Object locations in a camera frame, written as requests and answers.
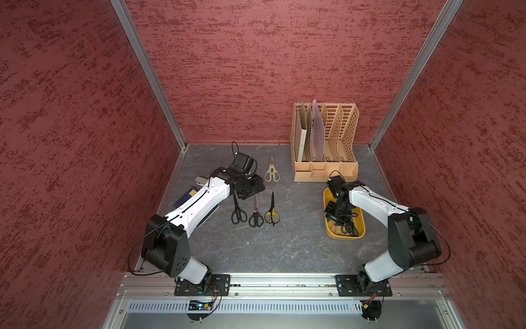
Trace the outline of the yellow plastic storage tray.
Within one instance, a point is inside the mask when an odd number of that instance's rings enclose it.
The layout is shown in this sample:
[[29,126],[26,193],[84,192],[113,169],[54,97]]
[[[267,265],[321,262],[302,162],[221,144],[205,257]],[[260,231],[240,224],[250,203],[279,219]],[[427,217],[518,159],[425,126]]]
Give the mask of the yellow plastic storage tray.
[[352,206],[345,200],[337,211],[338,218],[334,219],[326,212],[327,207],[333,208],[337,199],[333,196],[329,188],[323,192],[325,231],[327,235],[335,240],[353,241],[363,238],[366,232],[364,216],[362,210]]

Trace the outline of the large black handled scissors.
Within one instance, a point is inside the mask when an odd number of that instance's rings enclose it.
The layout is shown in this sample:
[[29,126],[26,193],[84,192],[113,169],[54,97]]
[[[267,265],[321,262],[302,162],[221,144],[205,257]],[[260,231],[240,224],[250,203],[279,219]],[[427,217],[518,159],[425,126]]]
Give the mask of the large black handled scissors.
[[234,211],[231,214],[231,222],[234,225],[238,225],[240,223],[246,223],[248,218],[246,212],[239,206],[237,195],[233,194],[233,200],[234,200]]

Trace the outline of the cream handled kitchen scissors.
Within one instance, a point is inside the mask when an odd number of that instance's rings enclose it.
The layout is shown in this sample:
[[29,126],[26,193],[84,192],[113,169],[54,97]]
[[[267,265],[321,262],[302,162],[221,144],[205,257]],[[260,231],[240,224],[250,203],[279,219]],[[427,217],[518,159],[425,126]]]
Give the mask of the cream handled kitchen scissors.
[[264,174],[264,180],[266,182],[279,182],[281,179],[281,175],[279,174],[278,170],[275,168],[275,163],[273,160],[273,155],[269,155],[269,164],[268,169],[266,173]]

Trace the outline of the yellow black handled scissors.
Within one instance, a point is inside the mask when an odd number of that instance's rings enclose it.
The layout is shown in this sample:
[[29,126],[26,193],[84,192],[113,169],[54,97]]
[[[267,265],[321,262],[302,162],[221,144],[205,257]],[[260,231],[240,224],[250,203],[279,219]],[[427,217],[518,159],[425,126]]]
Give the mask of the yellow black handled scissors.
[[271,224],[272,226],[275,226],[280,221],[280,217],[278,213],[275,211],[275,193],[272,193],[271,196],[271,207],[266,212],[264,216],[264,220],[266,223]]

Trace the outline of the dark grey handled scissors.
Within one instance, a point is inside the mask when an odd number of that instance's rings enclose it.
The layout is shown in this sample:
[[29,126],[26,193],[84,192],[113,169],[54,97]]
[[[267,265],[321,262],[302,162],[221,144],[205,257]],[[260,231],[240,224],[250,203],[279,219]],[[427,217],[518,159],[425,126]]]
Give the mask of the dark grey handled scissors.
[[346,234],[350,237],[360,236],[360,233],[353,222],[344,223],[341,228],[341,234]]

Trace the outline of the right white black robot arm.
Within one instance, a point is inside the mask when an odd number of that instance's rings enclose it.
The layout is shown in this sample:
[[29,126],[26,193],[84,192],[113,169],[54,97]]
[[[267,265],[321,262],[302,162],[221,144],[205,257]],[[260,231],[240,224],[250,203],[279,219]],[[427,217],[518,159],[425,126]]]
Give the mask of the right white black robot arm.
[[435,227],[422,208],[399,205],[359,183],[330,180],[327,186],[335,198],[325,208],[328,220],[345,225],[352,220],[351,211],[360,208],[387,228],[387,250],[362,266],[356,278],[358,291],[370,291],[392,276],[441,256]]

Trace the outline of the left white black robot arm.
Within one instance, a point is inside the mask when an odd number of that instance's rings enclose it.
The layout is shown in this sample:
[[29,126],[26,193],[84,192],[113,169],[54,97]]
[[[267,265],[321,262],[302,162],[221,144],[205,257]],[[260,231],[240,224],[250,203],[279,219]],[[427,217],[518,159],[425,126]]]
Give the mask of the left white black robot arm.
[[189,238],[222,201],[232,195],[245,200],[264,189],[264,179],[258,174],[237,174],[223,167],[214,170],[205,185],[179,208],[151,217],[141,257],[171,278],[208,285],[212,271],[191,255]]

